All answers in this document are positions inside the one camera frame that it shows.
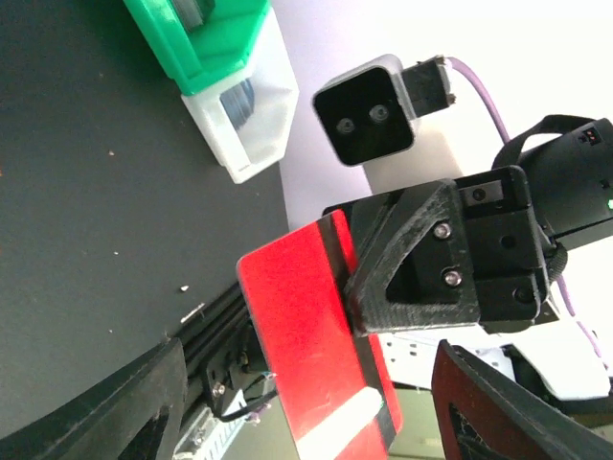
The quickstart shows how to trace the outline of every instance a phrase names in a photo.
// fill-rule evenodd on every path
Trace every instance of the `green container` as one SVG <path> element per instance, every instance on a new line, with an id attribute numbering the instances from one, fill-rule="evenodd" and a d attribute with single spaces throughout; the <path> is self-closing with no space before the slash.
<path id="1" fill-rule="evenodd" d="M 207 22 L 186 31 L 170 0 L 124 0 L 151 50 L 186 96 L 242 70 L 270 3 L 216 0 Z"/>

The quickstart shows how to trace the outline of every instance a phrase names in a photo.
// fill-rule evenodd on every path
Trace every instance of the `wire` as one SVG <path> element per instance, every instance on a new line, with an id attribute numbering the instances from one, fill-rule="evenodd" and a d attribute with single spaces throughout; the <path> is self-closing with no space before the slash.
<path id="1" fill-rule="evenodd" d="M 483 85 L 483 82 L 479 79 L 479 77 L 477 77 L 477 74 L 475 74 L 472 69 L 468 67 L 465 63 L 463 63 L 461 60 L 457 59 L 456 57 L 448 57 L 447 59 L 451 63 L 451 67 L 458 73 L 462 74 L 472 85 L 472 87 L 475 88 L 475 91 L 477 91 L 477 94 L 483 101 L 483 104 L 486 105 L 486 109 L 489 112 L 489 116 L 491 117 L 492 121 L 494 122 L 494 125 L 496 126 L 496 129 L 498 130 L 498 134 L 500 134 L 502 142 L 504 144 L 507 144 L 508 141 L 511 140 L 511 138 L 509 136 L 509 133 L 507 132 L 505 124 L 502 122 L 500 113 L 498 113 L 498 109 L 496 108 L 494 101 L 489 95 L 489 92 L 486 90 L 486 87 Z"/>
<path id="2" fill-rule="evenodd" d="M 477 91 L 477 94 L 479 94 L 479 97 L 486 105 L 486 109 L 488 110 L 489 116 L 491 117 L 491 120 L 494 122 L 494 125 L 498 130 L 498 134 L 500 134 L 502 142 L 504 144 L 507 144 L 508 141 L 511 140 L 511 137 L 507 132 L 507 127 L 505 126 L 502 121 L 502 118 L 500 117 L 500 113 L 496 108 L 496 104 L 489 95 L 489 92 L 486 90 L 486 87 L 483 85 L 481 79 L 477 77 L 477 74 L 475 74 L 470 67 L 468 67 L 463 61 L 457 59 L 456 57 L 448 57 L 447 60 L 451 64 L 451 67 L 458 73 L 462 74 L 470 82 L 472 87 L 475 88 L 475 91 Z M 585 327 L 585 325 L 583 325 L 581 321 L 577 320 L 576 318 L 577 313 L 575 312 L 575 307 L 573 306 L 573 303 L 571 301 L 571 297 L 568 292 L 568 287 L 566 286 L 564 276 L 560 275 L 559 278 L 557 278 L 557 286 L 559 287 L 559 291 L 562 295 L 562 300 L 564 301 L 564 306 L 566 307 L 566 310 L 568 310 L 570 315 L 575 319 L 577 325 L 580 327 L 587 339 L 592 344 L 592 348 L 594 349 L 594 353 L 596 353 L 596 356 L 598 356 L 602 360 L 604 367 L 608 369 L 607 363 L 604 362 L 602 358 L 602 350 L 598 344 L 598 339 L 591 331 L 589 331 Z"/>
<path id="3" fill-rule="evenodd" d="M 260 410 L 266 403 L 269 403 L 270 401 L 274 400 L 277 397 L 278 393 L 277 393 L 277 389 L 275 388 L 274 390 L 266 393 L 265 395 L 261 396 L 260 398 L 257 398 L 255 401 L 248 403 L 247 405 L 245 405 L 244 407 L 240 408 L 239 410 L 228 414 L 228 415 L 221 415 L 219 417 L 217 417 L 221 422 L 223 422 L 224 424 L 227 424 L 229 422 L 233 422 L 234 420 L 240 419 L 242 417 L 245 417 L 249 414 L 251 414 L 252 412 L 257 412 L 258 410 Z"/>

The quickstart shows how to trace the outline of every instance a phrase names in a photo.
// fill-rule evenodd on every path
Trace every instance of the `dark tabletop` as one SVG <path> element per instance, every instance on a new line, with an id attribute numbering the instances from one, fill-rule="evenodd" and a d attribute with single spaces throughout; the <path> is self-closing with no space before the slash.
<path id="1" fill-rule="evenodd" d="M 287 224 L 279 169 L 232 182 L 121 0 L 0 2 L 0 69 L 5 436 L 175 332 Z"/>

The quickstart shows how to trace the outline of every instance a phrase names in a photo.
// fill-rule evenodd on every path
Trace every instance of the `white container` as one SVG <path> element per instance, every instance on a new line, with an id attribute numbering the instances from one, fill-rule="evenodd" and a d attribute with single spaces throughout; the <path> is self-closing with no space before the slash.
<path id="1" fill-rule="evenodd" d="M 244 125 L 235 127 L 236 117 L 233 125 L 233 113 L 226 110 L 228 99 L 232 99 L 226 91 L 236 90 L 242 82 L 253 88 L 253 113 Z M 222 102 L 224 93 L 226 107 Z M 272 8 L 247 65 L 182 99 L 217 161 L 235 183 L 244 182 L 284 157 L 298 102 L 298 83 Z"/>

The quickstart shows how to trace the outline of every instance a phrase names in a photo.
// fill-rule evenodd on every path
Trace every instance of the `black strap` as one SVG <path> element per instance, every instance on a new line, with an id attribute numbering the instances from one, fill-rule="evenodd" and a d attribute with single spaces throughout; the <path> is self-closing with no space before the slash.
<path id="1" fill-rule="evenodd" d="M 508 141 L 496 155 L 492 169 L 519 164 L 521 150 L 529 137 L 536 134 L 566 134 L 578 127 L 594 122 L 591 118 L 573 115 L 548 115 L 539 123 Z"/>

